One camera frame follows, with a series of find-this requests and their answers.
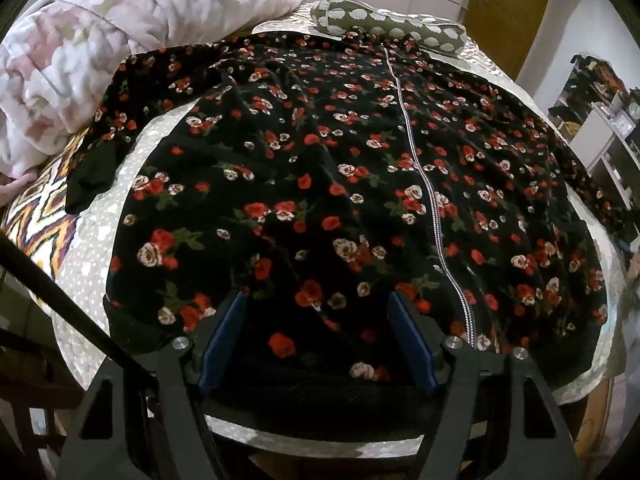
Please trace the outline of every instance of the blue gripper pad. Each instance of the blue gripper pad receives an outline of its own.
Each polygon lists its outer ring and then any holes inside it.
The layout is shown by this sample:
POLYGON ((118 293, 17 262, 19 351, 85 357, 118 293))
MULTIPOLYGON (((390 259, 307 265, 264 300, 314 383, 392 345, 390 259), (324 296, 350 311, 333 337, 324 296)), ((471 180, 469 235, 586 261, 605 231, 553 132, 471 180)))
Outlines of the blue gripper pad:
POLYGON ((222 319, 202 355, 202 372, 198 382, 198 386, 205 394, 218 388, 222 382, 226 366, 244 326, 246 311, 246 296, 238 292, 229 306, 220 306, 215 314, 222 319))
POLYGON ((427 393, 434 392, 438 387, 438 381, 433 355, 412 319, 408 306, 396 292, 389 295, 386 314, 415 384, 427 393))

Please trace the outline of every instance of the black rod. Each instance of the black rod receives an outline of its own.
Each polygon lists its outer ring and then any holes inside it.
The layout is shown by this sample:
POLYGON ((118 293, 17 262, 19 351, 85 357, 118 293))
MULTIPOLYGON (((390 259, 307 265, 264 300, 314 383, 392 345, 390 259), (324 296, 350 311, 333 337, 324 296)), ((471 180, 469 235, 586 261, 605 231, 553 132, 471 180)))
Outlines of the black rod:
POLYGON ((147 372, 133 357, 117 345, 94 321, 77 306, 65 292, 31 259, 0 232, 0 266, 42 301, 56 311, 66 322, 100 349, 109 359, 142 384, 156 388, 156 378, 147 372))

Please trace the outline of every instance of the pink cloth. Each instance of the pink cloth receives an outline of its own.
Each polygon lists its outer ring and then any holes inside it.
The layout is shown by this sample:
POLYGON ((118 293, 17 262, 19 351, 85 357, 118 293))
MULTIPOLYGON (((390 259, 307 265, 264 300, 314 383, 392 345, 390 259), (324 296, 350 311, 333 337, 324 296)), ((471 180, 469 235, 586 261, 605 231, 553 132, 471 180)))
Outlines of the pink cloth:
POLYGON ((38 173, 35 170, 29 170, 19 178, 11 178, 0 173, 0 207, 7 205, 23 192, 31 182, 36 180, 37 176, 38 173))

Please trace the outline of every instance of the bed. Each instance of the bed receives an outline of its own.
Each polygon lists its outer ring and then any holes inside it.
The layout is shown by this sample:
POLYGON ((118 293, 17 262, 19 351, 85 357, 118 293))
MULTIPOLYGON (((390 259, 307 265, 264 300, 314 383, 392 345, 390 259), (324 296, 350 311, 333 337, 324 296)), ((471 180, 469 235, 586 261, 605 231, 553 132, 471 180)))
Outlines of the bed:
MULTIPOLYGON (((311 4, 302 4, 279 20, 261 23, 253 28, 253 32, 291 30, 316 34, 310 8, 311 4)), ((524 104, 545 118, 532 98, 482 53, 471 39, 467 41, 458 59, 437 54, 433 54, 433 57, 455 64, 462 70, 484 76, 490 82, 516 94, 524 104)), ((160 139, 171 132, 190 107, 191 105, 185 105, 176 108, 153 120, 140 135, 135 150, 118 170, 114 186, 94 200, 89 209, 82 214, 69 216, 64 212, 66 173, 70 157, 82 139, 82 132, 79 132, 59 155, 48 162, 38 179, 7 208, 0 222, 0 229, 106 332, 108 324, 102 307, 102 296, 116 225, 130 183, 138 174, 148 154, 160 139)), ((556 400, 560 404, 584 397, 603 378, 613 377, 623 371, 623 358, 620 359, 623 348, 621 319, 616 311, 618 298, 625 286, 623 265, 604 229, 571 190, 570 193, 576 211, 587 222, 591 235, 600 248, 610 309, 591 369, 573 383, 555 392, 556 400)), ((76 380, 87 388, 104 356, 73 327, 51 312, 47 305, 35 299, 52 317, 56 338, 69 369, 76 380)), ((208 417, 207 421, 214 432, 240 442, 251 442, 252 446, 275 452, 312 457, 407 456, 416 452, 421 441, 421 437, 361 444, 300 441, 257 432, 213 417, 208 417)))

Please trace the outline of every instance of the wooden door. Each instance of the wooden door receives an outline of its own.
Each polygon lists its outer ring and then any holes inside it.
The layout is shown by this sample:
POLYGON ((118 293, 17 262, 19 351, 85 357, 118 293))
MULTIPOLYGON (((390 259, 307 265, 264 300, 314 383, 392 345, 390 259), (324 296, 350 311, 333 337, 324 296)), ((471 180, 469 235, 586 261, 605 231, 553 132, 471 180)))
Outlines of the wooden door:
POLYGON ((512 79, 536 37, 548 0, 469 0, 469 36, 512 79))

